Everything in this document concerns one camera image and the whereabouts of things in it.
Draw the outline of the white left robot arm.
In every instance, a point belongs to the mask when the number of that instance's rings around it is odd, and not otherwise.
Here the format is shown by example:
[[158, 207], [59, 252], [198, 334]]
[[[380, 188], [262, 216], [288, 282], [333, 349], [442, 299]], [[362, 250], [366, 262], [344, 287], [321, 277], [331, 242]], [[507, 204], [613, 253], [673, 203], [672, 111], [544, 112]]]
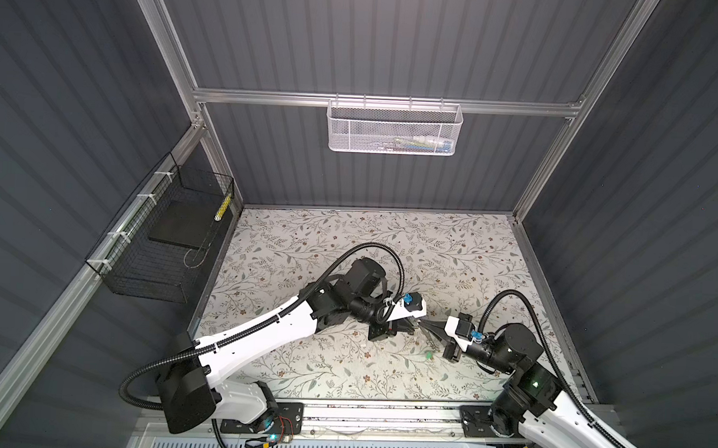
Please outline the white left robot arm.
[[272, 391], [263, 381], [241, 383], [232, 375], [348, 318], [367, 324], [371, 341], [411, 334], [415, 320], [427, 313], [427, 303], [417, 292], [393, 297], [387, 285], [381, 265], [361, 258], [346, 274], [312, 282], [276, 310], [241, 326], [198, 340], [180, 338], [173, 352], [199, 354], [173, 363], [156, 378], [169, 432], [183, 434], [211, 420], [239, 424], [249, 433], [269, 432], [281, 416]]

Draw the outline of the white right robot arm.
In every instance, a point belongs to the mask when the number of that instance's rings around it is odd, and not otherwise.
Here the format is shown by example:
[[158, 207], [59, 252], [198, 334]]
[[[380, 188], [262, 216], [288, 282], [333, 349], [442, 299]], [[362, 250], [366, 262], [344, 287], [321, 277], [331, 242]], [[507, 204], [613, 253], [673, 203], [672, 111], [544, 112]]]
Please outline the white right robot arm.
[[469, 320], [423, 320], [421, 328], [445, 346], [443, 357], [467, 356], [486, 372], [509, 378], [488, 411], [498, 436], [517, 435], [542, 448], [637, 448], [573, 396], [565, 381], [538, 361], [545, 353], [522, 323], [480, 333]]

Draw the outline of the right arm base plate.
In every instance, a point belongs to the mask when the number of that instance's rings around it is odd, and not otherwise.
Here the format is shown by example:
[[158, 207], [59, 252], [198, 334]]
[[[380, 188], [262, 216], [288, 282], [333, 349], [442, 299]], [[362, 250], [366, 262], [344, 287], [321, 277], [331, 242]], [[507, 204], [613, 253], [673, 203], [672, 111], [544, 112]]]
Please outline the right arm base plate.
[[466, 437], [520, 438], [520, 421], [491, 405], [469, 404], [459, 407], [462, 430]]

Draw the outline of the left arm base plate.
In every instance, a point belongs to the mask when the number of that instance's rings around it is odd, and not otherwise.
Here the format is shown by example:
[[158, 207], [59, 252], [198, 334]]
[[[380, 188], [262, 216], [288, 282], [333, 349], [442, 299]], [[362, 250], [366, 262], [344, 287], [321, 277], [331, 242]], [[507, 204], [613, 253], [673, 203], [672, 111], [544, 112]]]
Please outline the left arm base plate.
[[219, 420], [218, 426], [222, 434], [299, 435], [302, 430], [304, 411], [303, 403], [279, 401], [276, 408], [267, 409], [251, 424], [234, 420]]

